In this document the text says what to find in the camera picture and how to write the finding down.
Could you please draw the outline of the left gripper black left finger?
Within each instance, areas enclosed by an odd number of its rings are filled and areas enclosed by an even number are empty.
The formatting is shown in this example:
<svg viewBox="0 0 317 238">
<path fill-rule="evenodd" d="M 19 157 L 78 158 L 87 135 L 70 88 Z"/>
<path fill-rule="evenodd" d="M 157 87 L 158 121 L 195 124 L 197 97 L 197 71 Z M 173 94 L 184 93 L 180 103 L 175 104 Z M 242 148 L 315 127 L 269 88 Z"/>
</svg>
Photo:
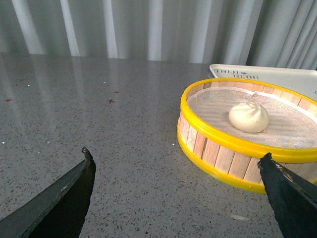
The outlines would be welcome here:
<svg viewBox="0 0 317 238">
<path fill-rule="evenodd" d="M 77 238 L 90 206 L 96 164 L 82 148 L 80 162 L 0 222 L 2 238 Z"/>
</svg>

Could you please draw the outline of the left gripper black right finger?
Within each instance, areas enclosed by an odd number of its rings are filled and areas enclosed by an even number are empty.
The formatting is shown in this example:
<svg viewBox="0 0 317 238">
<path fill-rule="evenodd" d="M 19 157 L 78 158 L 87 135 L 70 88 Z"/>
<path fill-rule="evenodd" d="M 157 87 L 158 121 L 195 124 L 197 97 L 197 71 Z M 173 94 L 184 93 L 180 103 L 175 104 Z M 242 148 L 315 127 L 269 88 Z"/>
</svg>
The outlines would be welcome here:
<svg viewBox="0 0 317 238">
<path fill-rule="evenodd" d="M 258 168 L 274 217 L 285 238 L 317 236 L 317 186 L 273 160 L 271 153 Z"/>
</svg>

